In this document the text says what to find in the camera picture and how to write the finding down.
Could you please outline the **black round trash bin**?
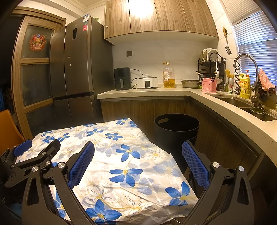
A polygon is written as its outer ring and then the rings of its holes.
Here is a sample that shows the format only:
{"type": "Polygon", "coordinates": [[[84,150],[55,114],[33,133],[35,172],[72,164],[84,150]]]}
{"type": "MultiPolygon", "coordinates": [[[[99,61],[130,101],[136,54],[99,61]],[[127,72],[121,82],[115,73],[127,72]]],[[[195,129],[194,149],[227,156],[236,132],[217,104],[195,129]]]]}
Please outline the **black round trash bin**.
{"type": "Polygon", "coordinates": [[[154,140],[161,149],[170,153],[174,160],[183,159],[182,144],[195,139],[200,122],[193,116],[181,113],[168,113],[154,119],[154,140]]]}

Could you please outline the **orange chair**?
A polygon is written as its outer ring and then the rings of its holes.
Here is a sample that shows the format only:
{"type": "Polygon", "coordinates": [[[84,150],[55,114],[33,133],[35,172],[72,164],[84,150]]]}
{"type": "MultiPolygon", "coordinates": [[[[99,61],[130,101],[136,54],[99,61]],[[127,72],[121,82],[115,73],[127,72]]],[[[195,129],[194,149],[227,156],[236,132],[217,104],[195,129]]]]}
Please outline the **orange chair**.
{"type": "Polygon", "coordinates": [[[7,149],[18,146],[25,141],[18,131],[9,110],[0,113],[0,151],[3,154],[7,149]]]}

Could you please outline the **wooden cabinets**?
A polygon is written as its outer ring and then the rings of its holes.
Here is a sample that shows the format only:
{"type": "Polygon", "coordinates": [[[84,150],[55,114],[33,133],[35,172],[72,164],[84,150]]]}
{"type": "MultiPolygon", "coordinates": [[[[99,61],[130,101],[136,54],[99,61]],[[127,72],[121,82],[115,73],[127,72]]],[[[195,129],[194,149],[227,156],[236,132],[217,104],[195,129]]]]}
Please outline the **wooden cabinets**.
{"type": "Polygon", "coordinates": [[[265,154],[219,114],[189,96],[103,99],[104,121],[130,118],[147,138],[187,168],[181,145],[190,140],[210,161],[225,168],[243,166],[250,181],[262,177],[265,154]]]}
{"type": "Polygon", "coordinates": [[[106,1],[104,38],[180,31],[218,37],[206,1],[106,1]]]}

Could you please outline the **steel sink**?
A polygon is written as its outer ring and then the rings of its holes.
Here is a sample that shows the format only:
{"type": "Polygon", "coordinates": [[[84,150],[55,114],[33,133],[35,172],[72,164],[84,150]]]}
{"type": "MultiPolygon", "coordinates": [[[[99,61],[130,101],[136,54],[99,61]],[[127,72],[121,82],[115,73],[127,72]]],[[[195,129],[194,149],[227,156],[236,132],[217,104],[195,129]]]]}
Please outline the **steel sink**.
{"type": "MultiPolygon", "coordinates": [[[[242,98],[235,97],[233,95],[224,95],[224,94],[209,94],[210,96],[213,96],[217,99],[220,99],[224,102],[227,102],[235,107],[238,107],[242,110],[244,110],[247,113],[251,113],[250,108],[252,108],[253,104],[247,100],[243,100],[242,98]]],[[[270,111],[265,110],[265,114],[263,116],[256,116],[253,115],[257,118],[259,118],[262,121],[273,121],[276,120],[276,115],[270,111]]]]}

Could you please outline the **wooden glass door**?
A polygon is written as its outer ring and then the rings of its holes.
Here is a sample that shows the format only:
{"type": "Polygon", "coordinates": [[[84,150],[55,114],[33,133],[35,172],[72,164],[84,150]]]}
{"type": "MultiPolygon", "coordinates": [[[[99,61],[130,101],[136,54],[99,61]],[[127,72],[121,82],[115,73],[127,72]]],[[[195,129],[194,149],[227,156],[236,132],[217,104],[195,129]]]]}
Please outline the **wooden glass door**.
{"type": "Polygon", "coordinates": [[[25,139],[58,128],[50,81],[50,45],[66,19],[29,7],[16,7],[21,16],[12,59],[12,96],[20,131],[25,139]],[[29,49],[34,34],[46,36],[40,51],[29,49]]]}

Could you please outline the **white rice cooker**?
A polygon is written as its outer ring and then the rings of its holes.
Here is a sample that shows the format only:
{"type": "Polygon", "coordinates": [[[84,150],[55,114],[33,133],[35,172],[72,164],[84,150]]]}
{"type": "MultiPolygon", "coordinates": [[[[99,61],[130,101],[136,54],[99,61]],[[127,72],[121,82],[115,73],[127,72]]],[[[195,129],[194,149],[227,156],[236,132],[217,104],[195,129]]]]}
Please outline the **white rice cooker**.
{"type": "Polygon", "coordinates": [[[137,79],[137,89],[157,89],[158,78],[146,75],[137,79]]]}

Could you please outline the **yellow detergent bottle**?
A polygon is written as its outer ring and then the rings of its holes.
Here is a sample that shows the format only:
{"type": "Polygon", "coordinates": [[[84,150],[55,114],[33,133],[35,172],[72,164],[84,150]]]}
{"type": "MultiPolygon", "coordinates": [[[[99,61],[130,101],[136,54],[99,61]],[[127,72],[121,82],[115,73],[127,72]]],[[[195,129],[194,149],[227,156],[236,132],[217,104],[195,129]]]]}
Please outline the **yellow detergent bottle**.
{"type": "Polygon", "coordinates": [[[245,99],[249,99],[251,94],[249,70],[246,70],[246,73],[241,73],[239,79],[239,85],[241,90],[239,96],[245,99]]]}

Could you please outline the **pink utensil holder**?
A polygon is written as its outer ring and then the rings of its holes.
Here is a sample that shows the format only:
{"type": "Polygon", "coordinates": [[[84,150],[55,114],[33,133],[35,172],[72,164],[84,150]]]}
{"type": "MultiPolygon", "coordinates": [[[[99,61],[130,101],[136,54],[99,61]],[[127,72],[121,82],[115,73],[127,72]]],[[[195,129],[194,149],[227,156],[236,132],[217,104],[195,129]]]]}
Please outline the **pink utensil holder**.
{"type": "Polygon", "coordinates": [[[217,80],[211,80],[211,78],[204,78],[202,81],[202,91],[204,93],[216,94],[217,80]]]}

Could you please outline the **steel pot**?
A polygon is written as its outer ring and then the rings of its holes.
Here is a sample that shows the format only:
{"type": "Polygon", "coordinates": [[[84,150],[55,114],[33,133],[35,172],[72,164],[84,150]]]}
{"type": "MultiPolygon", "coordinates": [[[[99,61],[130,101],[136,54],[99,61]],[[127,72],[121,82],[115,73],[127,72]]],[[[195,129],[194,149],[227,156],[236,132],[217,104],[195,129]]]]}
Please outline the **steel pot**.
{"type": "Polygon", "coordinates": [[[191,89],[197,89],[200,86],[199,80],[182,80],[182,86],[184,88],[191,88],[191,89]]]}

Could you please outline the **cooking oil bottle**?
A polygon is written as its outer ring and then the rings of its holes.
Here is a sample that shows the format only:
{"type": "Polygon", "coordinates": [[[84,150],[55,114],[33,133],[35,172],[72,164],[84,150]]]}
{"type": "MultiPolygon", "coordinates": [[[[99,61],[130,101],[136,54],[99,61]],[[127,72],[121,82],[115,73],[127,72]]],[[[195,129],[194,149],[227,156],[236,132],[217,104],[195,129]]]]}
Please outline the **cooking oil bottle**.
{"type": "Polygon", "coordinates": [[[164,88],[175,88],[175,73],[170,62],[163,63],[163,86],[164,88]]]}

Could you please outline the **black dish rack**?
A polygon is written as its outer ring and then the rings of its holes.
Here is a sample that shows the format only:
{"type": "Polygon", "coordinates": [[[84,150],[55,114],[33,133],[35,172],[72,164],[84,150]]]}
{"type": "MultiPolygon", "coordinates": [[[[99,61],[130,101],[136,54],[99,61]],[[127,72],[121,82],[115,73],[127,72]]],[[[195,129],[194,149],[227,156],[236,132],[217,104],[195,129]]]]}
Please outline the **black dish rack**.
{"type": "Polygon", "coordinates": [[[217,80],[216,91],[219,91],[225,84],[226,59],[216,49],[208,48],[202,50],[197,62],[197,71],[201,86],[204,78],[217,80]]]}

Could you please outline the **wooden upper cabinets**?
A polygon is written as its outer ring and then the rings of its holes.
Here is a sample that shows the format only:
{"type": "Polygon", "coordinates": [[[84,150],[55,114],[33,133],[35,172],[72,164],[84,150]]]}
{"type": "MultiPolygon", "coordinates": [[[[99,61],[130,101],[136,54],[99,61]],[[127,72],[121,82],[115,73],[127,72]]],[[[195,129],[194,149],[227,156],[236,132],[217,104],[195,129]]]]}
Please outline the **wooden upper cabinets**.
{"type": "Polygon", "coordinates": [[[206,1],[106,1],[104,38],[180,31],[218,37],[206,1]]]}

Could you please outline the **hanging spatula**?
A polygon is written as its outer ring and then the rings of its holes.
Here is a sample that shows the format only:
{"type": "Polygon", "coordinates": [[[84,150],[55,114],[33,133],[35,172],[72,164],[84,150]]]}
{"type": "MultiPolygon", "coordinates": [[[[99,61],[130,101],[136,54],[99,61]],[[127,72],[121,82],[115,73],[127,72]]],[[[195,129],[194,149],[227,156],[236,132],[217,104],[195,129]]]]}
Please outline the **hanging spatula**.
{"type": "Polygon", "coordinates": [[[226,50],[228,55],[231,55],[232,52],[231,52],[231,49],[229,47],[228,38],[227,38],[228,32],[227,32],[226,28],[224,28],[224,27],[222,28],[222,30],[223,30],[223,33],[224,33],[224,36],[225,36],[225,42],[226,42],[225,50],[226,50]]]}

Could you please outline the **window blinds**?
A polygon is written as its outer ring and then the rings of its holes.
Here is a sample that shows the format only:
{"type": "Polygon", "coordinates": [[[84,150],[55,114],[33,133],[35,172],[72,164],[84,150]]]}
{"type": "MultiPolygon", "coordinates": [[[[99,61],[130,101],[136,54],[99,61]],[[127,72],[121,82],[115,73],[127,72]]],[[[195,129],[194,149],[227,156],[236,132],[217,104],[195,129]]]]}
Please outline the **window blinds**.
{"type": "Polygon", "coordinates": [[[254,1],[223,1],[239,53],[251,55],[276,86],[276,31],[254,1]]]}

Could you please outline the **wall socket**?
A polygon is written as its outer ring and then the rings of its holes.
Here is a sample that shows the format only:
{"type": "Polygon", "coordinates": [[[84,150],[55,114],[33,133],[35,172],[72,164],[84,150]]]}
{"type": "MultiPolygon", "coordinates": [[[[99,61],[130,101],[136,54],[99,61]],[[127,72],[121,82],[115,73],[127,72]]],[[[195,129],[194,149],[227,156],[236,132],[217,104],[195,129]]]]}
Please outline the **wall socket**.
{"type": "Polygon", "coordinates": [[[126,52],[126,56],[127,56],[127,57],[131,57],[131,56],[132,56],[132,51],[127,51],[127,52],[126,52]]]}

